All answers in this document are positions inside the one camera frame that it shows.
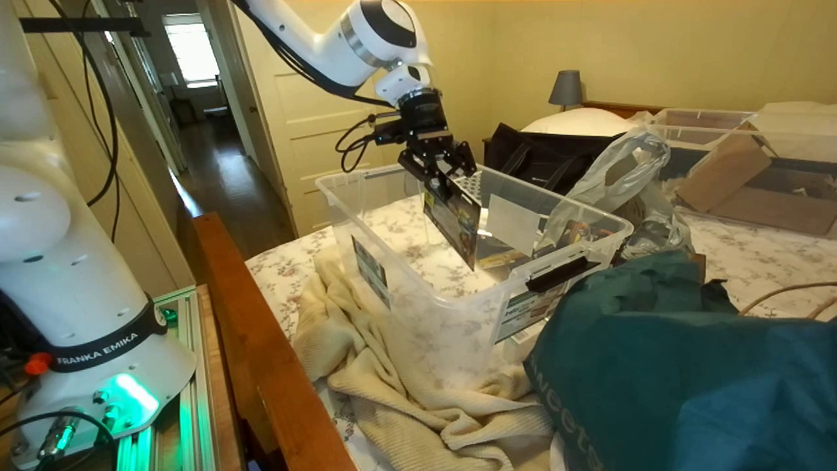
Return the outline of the teal robot base stand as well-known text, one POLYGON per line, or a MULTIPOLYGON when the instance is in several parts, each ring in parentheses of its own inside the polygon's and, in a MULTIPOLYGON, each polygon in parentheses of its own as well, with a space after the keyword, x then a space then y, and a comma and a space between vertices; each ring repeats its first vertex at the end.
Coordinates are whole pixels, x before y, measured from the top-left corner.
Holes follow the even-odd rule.
POLYGON ((198 290, 165 294, 158 311, 197 367, 150 429, 118 442, 116 471, 216 471, 198 290))

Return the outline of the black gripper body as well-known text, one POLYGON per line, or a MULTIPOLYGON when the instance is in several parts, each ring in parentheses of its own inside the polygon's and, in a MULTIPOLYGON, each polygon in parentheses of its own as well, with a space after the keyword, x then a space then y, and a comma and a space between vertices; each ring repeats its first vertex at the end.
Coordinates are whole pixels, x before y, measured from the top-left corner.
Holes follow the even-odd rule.
POLYGON ((401 102, 404 144, 401 166, 422 178, 422 171, 435 171, 449 178, 457 163, 474 161, 472 147, 457 141, 445 119, 443 95, 419 89, 401 102))

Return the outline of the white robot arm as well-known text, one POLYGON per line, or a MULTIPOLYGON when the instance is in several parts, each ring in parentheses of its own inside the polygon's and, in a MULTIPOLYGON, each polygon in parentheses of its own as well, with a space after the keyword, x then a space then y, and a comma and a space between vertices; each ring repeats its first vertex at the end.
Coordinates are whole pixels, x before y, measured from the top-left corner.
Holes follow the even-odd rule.
MULTIPOLYGON (((352 0, 324 34, 284 0, 232 0, 271 51, 329 95, 363 83, 396 111, 371 140, 443 213, 468 200, 472 150, 452 140, 430 78, 426 38, 404 0, 352 0)), ((147 433, 197 375, 155 302, 84 202, 56 137, 22 19, 0 5, 0 297, 41 341, 46 363, 11 426, 18 471, 147 433)))

